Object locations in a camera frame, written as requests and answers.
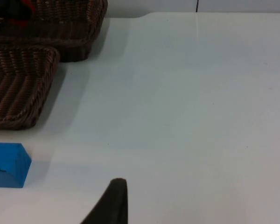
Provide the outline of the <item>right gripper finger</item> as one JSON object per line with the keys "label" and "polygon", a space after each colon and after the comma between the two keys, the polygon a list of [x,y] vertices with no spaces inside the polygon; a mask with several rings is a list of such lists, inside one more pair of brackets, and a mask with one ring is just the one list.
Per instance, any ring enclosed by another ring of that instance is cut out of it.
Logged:
{"label": "right gripper finger", "polygon": [[126,179],[112,179],[82,224],[128,224]]}

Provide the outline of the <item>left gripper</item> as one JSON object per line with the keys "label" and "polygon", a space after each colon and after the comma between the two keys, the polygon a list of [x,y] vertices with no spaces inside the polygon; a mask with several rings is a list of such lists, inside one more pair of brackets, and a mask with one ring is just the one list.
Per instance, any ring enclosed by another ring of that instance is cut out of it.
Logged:
{"label": "left gripper", "polygon": [[27,21],[33,17],[34,12],[30,0],[0,0],[0,18]]}

